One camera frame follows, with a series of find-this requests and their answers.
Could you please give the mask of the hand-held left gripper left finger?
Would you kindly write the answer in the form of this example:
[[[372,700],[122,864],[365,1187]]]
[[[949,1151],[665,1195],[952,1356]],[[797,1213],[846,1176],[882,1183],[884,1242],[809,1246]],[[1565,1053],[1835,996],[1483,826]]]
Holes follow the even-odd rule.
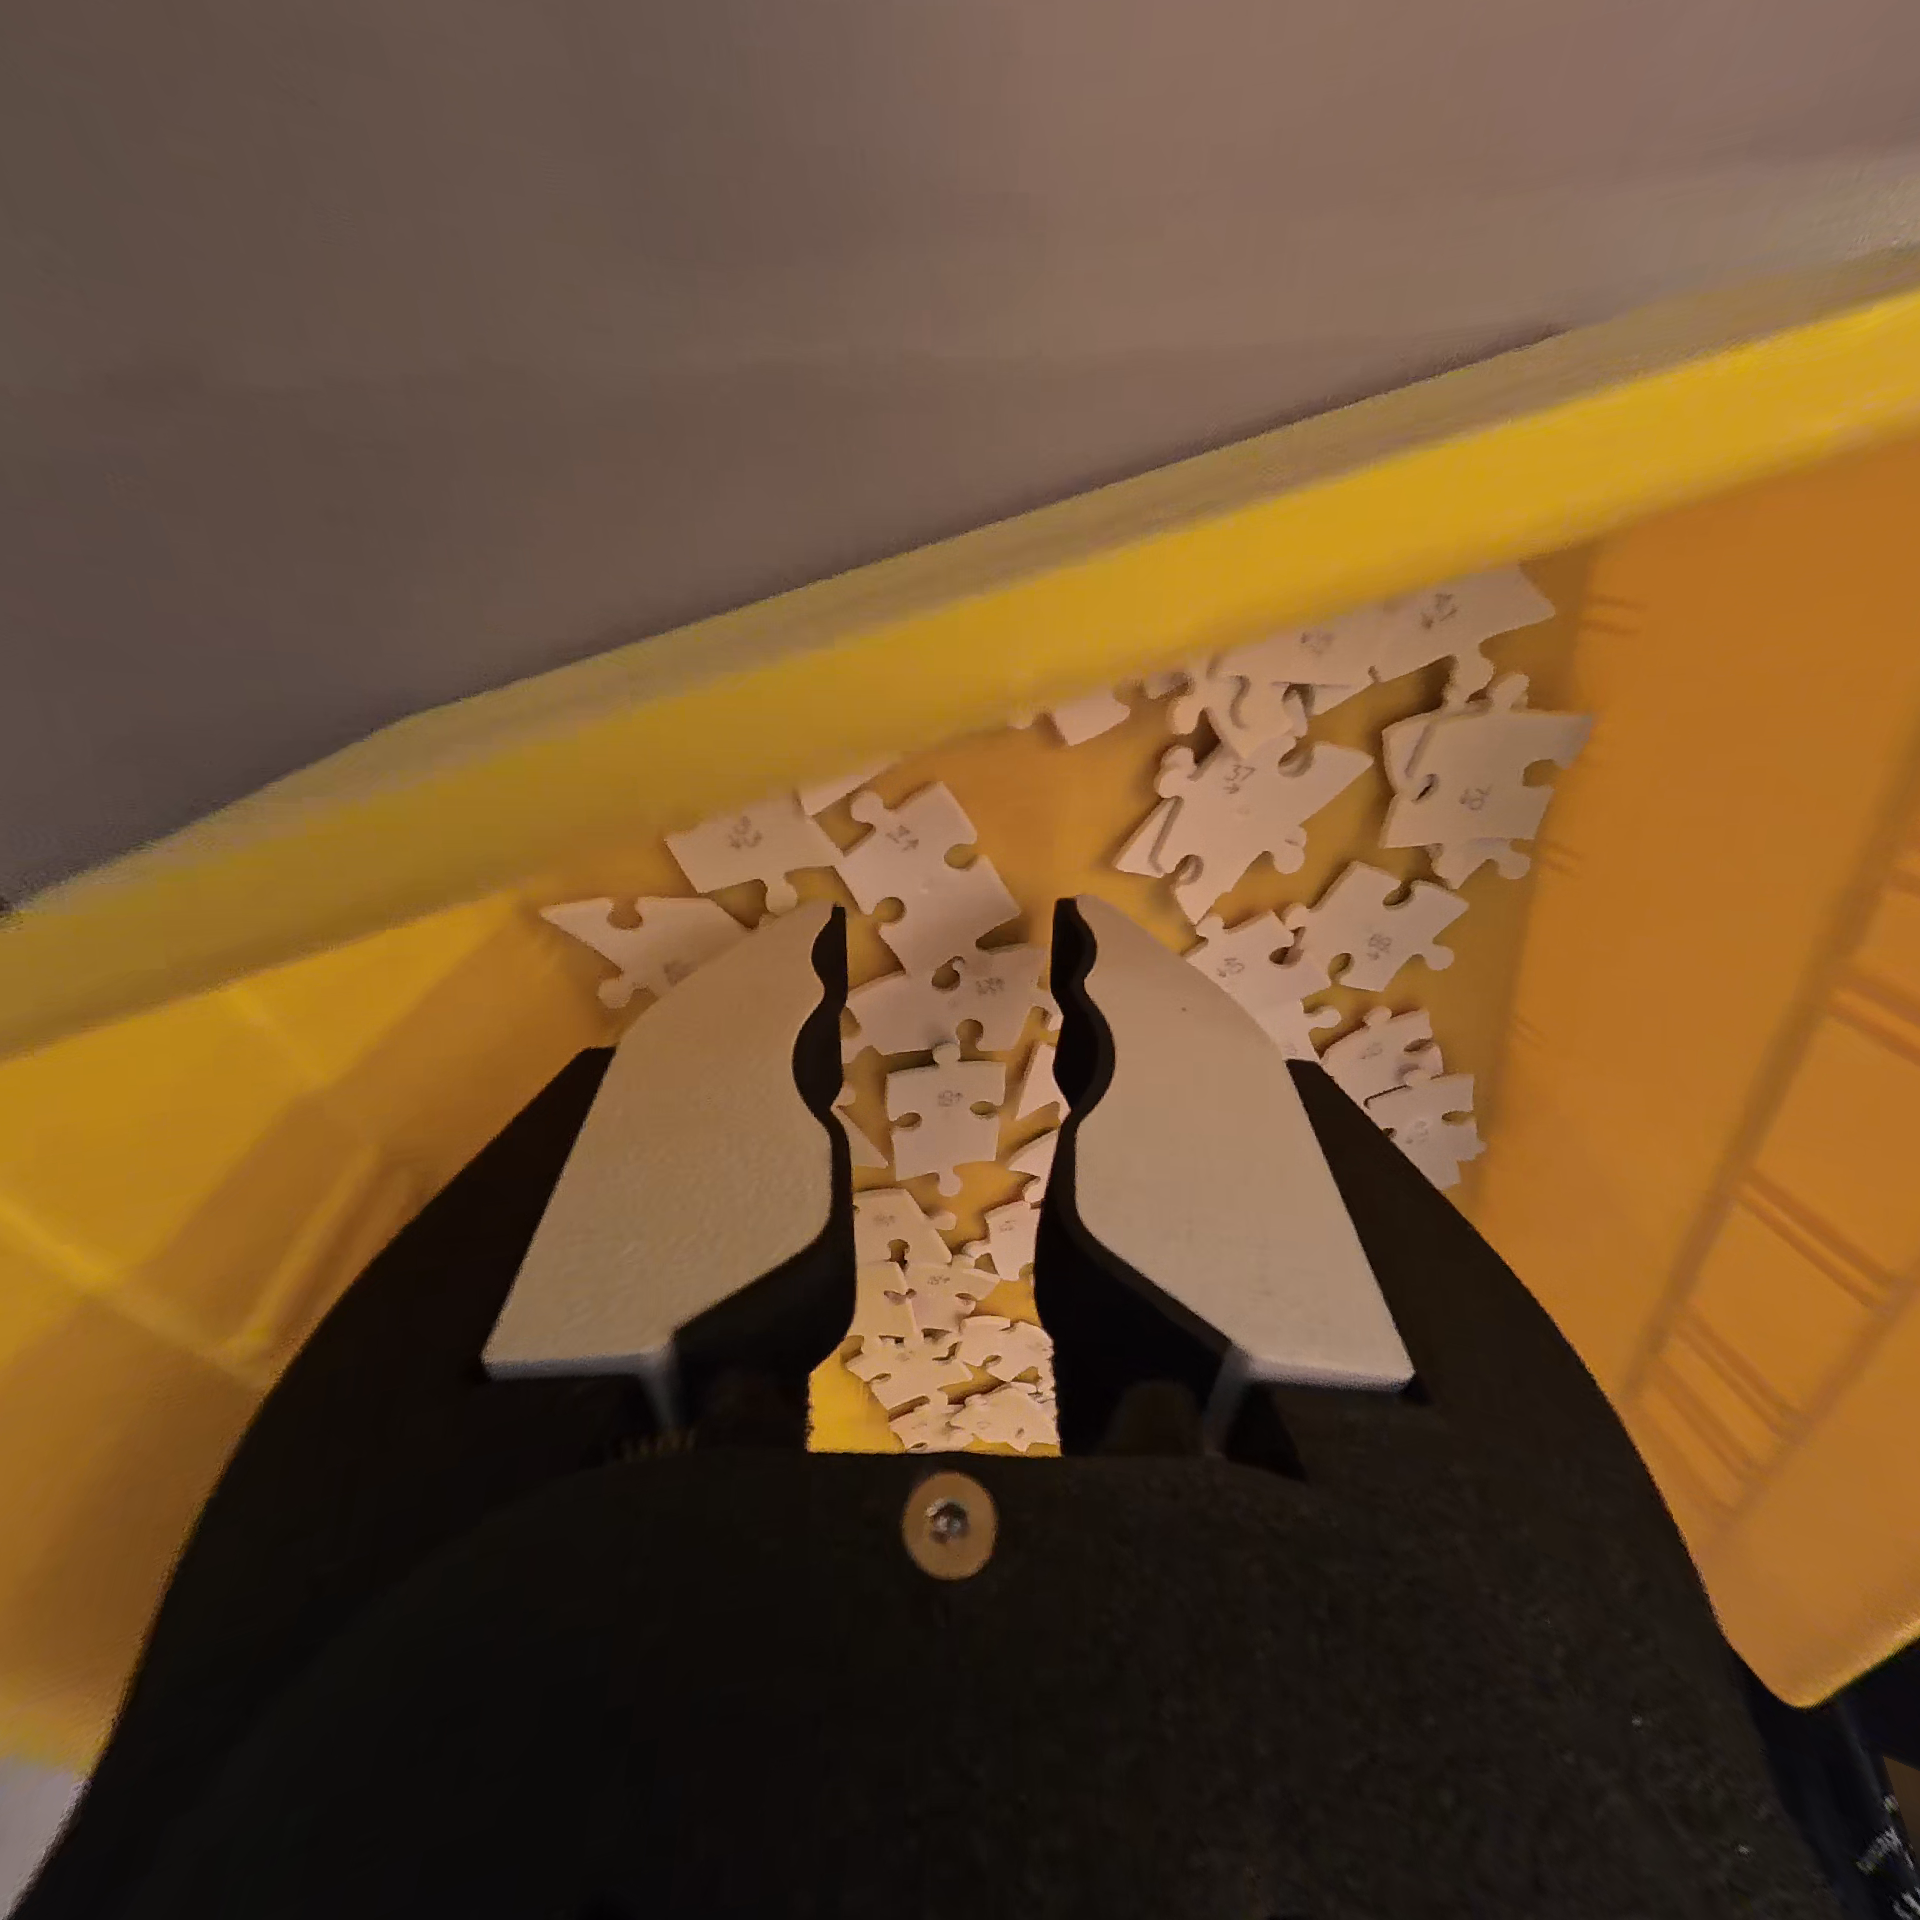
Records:
[[[491,1381],[622,1381],[658,1432],[809,1439],[858,1295],[846,999],[846,912],[797,904],[633,1021],[488,1336]]]

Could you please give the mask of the pile of puzzle pieces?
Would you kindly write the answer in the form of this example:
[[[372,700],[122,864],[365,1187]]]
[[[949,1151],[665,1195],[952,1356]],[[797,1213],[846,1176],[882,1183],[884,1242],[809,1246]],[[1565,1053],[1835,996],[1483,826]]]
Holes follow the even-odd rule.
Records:
[[[1454,962],[1446,931],[1469,878],[1530,869],[1549,789],[1532,768],[1571,768],[1593,719],[1530,706],[1524,675],[1498,675],[1486,644],[1553,616],[1520,567],[1500,567],[1278,631],[1142,678],[1173,744],[1154,806],[1112,852],[1152,879],[1188,925],[1185,960],[1259,1027],[1270,1051],[1316,1060],[1440,1191],[1478,1151],[1474,1082],[1446,1071],[1421,1006],[1387,996],[1410,967]],[[1043,940],[986,943],[1020,916],[981,831],[947,783],[901,803],[874,772],[673,835],[688,895],[581,898],[542,920],[602,955],[612,1012],[665,996],[744,934],[721,902],[758,882],[772,912],[797,900],[772,855],[826,864],[821,816],[865,826],[834,870],[894,955],[853,988],[844,1056],[884,1066],[884,1146],[849,1119],[853,1165],[878,1188],[880,1248],[859,1255],[865,1295],[849,1371],[909,1453],[1058,1442],[1051,1346],[1034,1310],[993,1312],[1029,1286],[1054,1133],[1064,1111],[1058,1021],[1043,992]]]

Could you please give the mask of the yellow plastic bin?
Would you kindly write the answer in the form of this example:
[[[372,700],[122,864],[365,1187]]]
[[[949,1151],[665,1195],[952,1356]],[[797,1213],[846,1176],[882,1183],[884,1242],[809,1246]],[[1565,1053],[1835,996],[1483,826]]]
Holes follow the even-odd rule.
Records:
[[[4,1759],[101,1750],[328,1308],[612,1012],[540,908],[939,781],[1041,936],[1174,736],[1142,680],[1522,570],[1590,718],[1409,967],[1454,1200],[1614,1397],[1789,1701],[1916,1634],[1916,248],[1585,327],[432,708],[4,919]]]

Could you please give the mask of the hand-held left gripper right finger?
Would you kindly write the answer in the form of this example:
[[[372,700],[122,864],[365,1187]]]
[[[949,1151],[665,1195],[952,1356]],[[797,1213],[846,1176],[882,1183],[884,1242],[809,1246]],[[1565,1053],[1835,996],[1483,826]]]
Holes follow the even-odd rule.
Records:
[[[1296,1062],[1210,974],[1094,895],[1051,909],[1065,1117],[1038,1308],[1064,1442],[1112,1442],[1141,1395],[1200,1442],[1269,1388],[1414,1381],[1312,1128]]]

